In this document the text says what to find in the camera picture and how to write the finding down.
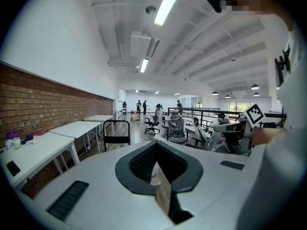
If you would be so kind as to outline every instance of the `plastic-wrapped chair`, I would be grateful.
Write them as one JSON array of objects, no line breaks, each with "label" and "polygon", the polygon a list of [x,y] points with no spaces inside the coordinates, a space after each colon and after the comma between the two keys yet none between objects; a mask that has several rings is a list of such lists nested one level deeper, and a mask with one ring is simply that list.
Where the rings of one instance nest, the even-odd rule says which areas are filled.
[{"label": "plastic-wrapped chair", "polygon": [[174,143],[188,141],[184,134],[184,120],[181,118],[168,120],[168,140]]}]

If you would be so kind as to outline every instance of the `air conditioner unit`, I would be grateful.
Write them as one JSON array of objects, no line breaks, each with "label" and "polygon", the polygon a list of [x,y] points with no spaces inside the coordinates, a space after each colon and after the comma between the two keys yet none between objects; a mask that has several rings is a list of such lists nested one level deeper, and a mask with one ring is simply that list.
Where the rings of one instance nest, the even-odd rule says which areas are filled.
[{"label": "air conditioner unit", "polygon": [[160,39],[141,32],[132,32],[130,39],[130,56],[140,59],[151,58],[160,43]]}]

